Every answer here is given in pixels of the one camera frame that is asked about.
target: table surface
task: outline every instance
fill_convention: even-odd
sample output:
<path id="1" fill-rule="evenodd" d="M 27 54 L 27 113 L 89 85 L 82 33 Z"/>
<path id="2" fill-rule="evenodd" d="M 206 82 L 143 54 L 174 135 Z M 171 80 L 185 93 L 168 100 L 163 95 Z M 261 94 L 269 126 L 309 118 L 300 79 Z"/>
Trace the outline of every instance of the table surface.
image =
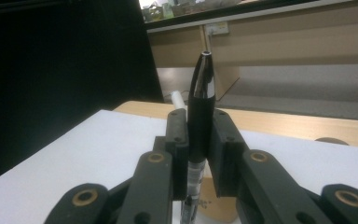
<path id="1" fill-rule="evenodd" d="M 133 115 L 166 119 L 173 105 L 128 101 L 115 109 Z M 316 140 L 336 138 L 358 147 L 358 120 L 331 119 L 311 116 L 276 114 L 246 110 L 226 111 L 240 130 L 271 133 L 295 138 Z"/>

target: electrical outlet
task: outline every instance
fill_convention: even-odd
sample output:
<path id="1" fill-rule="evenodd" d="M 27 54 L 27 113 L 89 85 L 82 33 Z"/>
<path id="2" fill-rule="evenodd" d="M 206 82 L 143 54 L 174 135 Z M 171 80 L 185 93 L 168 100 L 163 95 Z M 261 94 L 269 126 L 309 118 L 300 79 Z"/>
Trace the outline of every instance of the electrical outlet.
<path id="1" fill-rule="evenodd" d="M 228 34 L 228 22 L 220 21 L 216 23 L 210 23 L 205 25 L 207 35 L 222 35 Z"/>

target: circular hole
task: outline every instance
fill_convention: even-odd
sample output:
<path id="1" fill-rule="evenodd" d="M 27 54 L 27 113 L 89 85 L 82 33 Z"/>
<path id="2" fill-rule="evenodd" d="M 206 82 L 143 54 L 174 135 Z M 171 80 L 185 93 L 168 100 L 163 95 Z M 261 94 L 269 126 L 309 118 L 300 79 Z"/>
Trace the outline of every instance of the circular hole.
<path id="1" fill-rule="evenodd" d="M 147 224 L 150 222 L 150 215 L 148 213 L 138 213 L 135 216 L 135 224 Z"/>
<path id="2" fill-rule="evenodd" d="M 336 197 L 342 202 L 349 206 L 358 207 L 358 195 L 347 191 L 347 190 L 337 190 L 335 193 Z"/>
<path id="3" fill-rule="evenodd" d="M 296 215 L 296 218 L 298 221 L 300 221 L 303 224 L 315 224 L 315 219 L 308 215 L 307 213 L 299 212 Z"/>
<path id="4" fill-rule="evenodd" d="M 266 161 L 267 160 L 267 155 L 261 152 L 254 152 L 251 154 L 251 158 L 254 161 Z"/>
<path id="5" fill-rule="evenodd" d="M 153 154 L 150 154 L 147 159 L 151 162 L 161 162 L 164 160 L 164 156 L 159 153 L 153 153 Z"/>
<path id="6" fill-rule="evenodd" d="M 72 199 L 75 206 L 85 206 L 93 203 L 98 198 L 97 189 L 84 189 L 79 191 Z"/>

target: beige wall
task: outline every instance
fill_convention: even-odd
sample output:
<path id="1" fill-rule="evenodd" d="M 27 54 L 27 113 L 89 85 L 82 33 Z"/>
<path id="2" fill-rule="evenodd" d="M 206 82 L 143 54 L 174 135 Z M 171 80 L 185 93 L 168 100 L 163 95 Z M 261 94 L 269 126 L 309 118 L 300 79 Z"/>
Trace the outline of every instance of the beige wall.
<path id="1" fill-rule="evenodd" d="M 358 63 L 358 1 L 228 24 L 213 37 L 225 65 Z M 203 48 L 199 26 L 149 36 L 157 67 L 194 66 Z"/>

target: black panel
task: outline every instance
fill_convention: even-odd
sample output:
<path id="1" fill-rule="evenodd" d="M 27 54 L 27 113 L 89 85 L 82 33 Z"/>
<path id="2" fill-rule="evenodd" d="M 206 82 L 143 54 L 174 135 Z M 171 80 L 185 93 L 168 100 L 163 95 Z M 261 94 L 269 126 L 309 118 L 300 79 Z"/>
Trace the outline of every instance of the black panel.
<path id="1" fill-rule="evenodd" d="M 163 102 L 139 20 L 137 0 L 0 14 L 0 174 L 100 109 Z"/>

